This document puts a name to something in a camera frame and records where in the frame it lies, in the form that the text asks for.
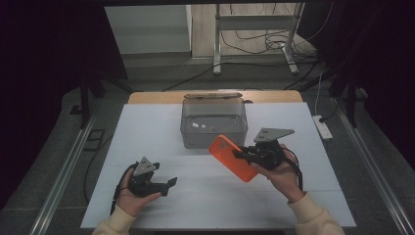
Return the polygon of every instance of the gray plastic container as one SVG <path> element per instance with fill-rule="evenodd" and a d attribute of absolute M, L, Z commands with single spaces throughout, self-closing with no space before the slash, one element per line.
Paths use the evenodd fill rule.
<path fill-rule="evenodd" d="M 207 149 L 219 134 L 243 146 L 248 123 L 241 96 L 239 93 L 186 95 L 180 125 L 184 147 Z"/>

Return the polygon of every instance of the white tabletop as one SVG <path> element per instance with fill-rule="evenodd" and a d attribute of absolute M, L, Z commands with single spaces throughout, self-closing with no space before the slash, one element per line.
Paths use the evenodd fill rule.
<path fill-rule="evenodd" d="M 262 175 L 245 183 L 208 150 L 184 148 L 182 105 L 125 105 L 100 177 L 83 218 L 94 228 L 110 215 L 116 185 L 129 165 L 146 156 L 160 163 L 152 181 L 178 177 L 167 197 L 146 205 L 134 228 L 155 230 L 280 229 L 296 223 L 285 199 Z M 341 226 L 355 226 L 306 103 L 247 104 L 245 146 L 262 127 L 293 129 L 279 139 L 299 158 L 304 191 Z"/>

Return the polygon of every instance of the sleeve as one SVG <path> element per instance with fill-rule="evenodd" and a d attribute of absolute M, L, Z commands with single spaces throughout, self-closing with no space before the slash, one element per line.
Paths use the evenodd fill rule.
<path fill-rule="evenodd" d="M 298 235 L 345 234 L 329 212 L 315 204 L 308 193 L 298 202 L 288 204 L 288 206 L 293 210 L 298 220 L 296 224 Z"/>
<path fill-rule="evenodd" d="M 110 218 L 102 220 L 93 235 L 127 235 L 135 217 L 124 212 L 118 205 Z"/>

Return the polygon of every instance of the hand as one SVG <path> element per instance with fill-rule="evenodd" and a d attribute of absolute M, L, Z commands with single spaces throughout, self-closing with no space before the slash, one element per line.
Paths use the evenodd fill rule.
<path fill-rule="evenodd" d="M 286 148 L 284 144 L 280 144 L 281 148 Z M 287 150 L 283 150 L 285 156 L 297 163 L 296 158 Z M 297 184 L 296 171 L 286 162 L 282 162 L 279 166 L 272 170 L 267 170 L 259 164 L 251 163 L 251 166 L 260 174 L 271 180 L 272 185 L 280 191 L 289 201 L 295 203 L 299 201 L 304 194 Z"/>
<path fill-rule="evenodd" d="M 134 169 L 130 169 L 121 182 L 121 189 L 119 192 L 116 204 L 129 215 L 136 217 L 138 212 L 144 207 L 144 205 L 151 203 L 155 199 L 161 196 L 161 193 L 151 194 L 144 198 L 138 198 L 128 189 L 128 180 Z"/>

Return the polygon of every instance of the orange object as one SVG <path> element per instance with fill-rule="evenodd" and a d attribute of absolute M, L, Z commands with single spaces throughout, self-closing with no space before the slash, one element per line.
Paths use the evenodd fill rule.
<path fill-rule="evenodd" d="M 241 151 L 230 139 L 224 135 L 218 135 L 208 148 L 210 153 L 223 165 L 234 172 L 242 181 L 250 182 L 257 172 L 245 160 L 237 159 L 232 151 Z"/>

